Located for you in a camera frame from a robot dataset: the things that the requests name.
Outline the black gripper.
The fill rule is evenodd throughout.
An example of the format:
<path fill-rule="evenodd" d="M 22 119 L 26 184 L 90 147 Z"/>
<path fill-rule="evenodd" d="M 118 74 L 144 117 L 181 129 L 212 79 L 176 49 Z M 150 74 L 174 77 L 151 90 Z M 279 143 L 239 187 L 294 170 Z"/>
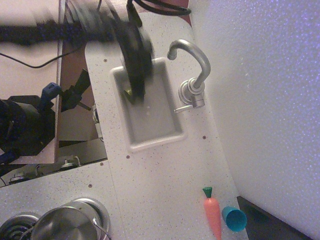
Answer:
<path fill-rule="evenodd" d="M 150 39 L 144 35 L 142 20 L 135 8 L 127 10 L 128 20 L 120 18 L 112 9 L 116 40 L 122 51 L 124 65 L 130 80 L 130 102 L 144 102 L 145 79 L 152 73 L 153 48 Z"/>

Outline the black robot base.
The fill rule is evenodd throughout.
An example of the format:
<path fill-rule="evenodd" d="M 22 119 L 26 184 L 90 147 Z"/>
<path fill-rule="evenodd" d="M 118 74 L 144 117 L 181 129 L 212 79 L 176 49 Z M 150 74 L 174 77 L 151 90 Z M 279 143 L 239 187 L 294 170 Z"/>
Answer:
<path fill-rule="evenodd" d="M 54 103 L 37 95 L 15 95 L 0 101 L 0 163 L 38 155 L 55 137 Z"/>

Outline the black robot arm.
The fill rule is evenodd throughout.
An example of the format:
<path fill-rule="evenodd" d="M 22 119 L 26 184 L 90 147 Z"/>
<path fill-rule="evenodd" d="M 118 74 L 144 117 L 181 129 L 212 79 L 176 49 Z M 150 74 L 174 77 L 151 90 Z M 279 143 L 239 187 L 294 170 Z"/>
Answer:
<path fill-rule="evenodd" d="M 123 20 L 110 8 L 98 11 L 91 4 L 69 2 L 66 20 L 48 18 L 35 24 L 0 24 L 0 41 L 21 46 L 67 41 L 80 45 L 88 42 L 117 43 L 122 52 L 132 101 L 145 99 L 145 81 L 153 73 L 151 41 L 135 23 Z"/>

